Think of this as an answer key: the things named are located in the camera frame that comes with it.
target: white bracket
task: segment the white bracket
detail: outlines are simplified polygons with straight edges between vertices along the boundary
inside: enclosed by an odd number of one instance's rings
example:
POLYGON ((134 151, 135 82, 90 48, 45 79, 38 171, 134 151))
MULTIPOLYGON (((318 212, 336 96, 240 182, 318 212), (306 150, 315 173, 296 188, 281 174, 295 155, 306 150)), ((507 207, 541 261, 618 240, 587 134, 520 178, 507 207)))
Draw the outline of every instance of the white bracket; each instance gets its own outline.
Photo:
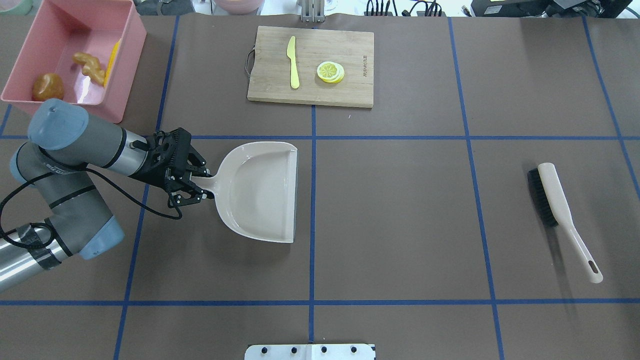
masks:
POLYGON ((376 360, 373 344, 252 345, 244 360, 376 360))
POLYGON ((324 0, 298 0, 302 22, 324 22, 324 0))

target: knife handle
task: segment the knife handle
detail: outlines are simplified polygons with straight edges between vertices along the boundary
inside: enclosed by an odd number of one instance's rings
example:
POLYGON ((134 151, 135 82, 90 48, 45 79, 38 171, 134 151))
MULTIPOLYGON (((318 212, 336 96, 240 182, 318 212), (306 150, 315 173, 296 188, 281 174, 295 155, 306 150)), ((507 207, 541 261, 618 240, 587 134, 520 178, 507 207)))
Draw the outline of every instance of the knife handle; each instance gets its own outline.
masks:
POLYGON ((291 59, 291 87, 297 89, 300 87, 300 79, 298 79, 298 67, 295 58, 291 59))

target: brush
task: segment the brush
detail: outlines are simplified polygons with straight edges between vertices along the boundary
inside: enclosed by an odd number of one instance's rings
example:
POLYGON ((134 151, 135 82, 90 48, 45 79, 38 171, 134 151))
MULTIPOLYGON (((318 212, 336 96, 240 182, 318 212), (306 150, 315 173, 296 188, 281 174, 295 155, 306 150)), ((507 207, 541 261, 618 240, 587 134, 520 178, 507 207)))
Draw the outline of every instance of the brush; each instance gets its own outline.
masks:
POLYGON ((573 248, 580 257, 580 262, 587 272, 589 281, 594 284, 602 282, 602 272, 573 224, 569 204, 564 197, 556 166, 552 163, 538 165, 537 168, 529 171, 529 181, 532 187, 533 202, 542 223, 547 227, 559 226, 572 240, 573 248))

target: white metal plate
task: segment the white metal plate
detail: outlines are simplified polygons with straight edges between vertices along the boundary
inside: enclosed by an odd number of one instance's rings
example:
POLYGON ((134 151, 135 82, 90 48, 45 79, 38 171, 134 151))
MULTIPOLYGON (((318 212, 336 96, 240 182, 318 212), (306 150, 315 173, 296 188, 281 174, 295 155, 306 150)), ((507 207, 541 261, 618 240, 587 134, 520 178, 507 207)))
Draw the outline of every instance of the white metal plate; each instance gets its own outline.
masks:
POLYGON ((373 344, 252 345, 244 360, 375 360, 373 344))

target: black bristles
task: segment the black bristles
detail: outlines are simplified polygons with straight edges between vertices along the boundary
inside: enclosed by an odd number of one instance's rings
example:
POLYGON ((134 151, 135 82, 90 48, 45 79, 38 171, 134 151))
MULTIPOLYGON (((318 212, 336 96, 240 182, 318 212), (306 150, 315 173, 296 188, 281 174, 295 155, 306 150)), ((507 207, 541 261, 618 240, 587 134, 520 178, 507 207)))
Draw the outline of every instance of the black bristles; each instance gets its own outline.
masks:
POLYGON ((540 172, 538 172, 537 168, 529 171, 529 192, 538 215, 542 219, 542 224, 547 227, 556 226, 558 221, 556 221, 553 212, 551 212, 547 194, 544 186, 542 186, 542 179, 540 179, 540 172))

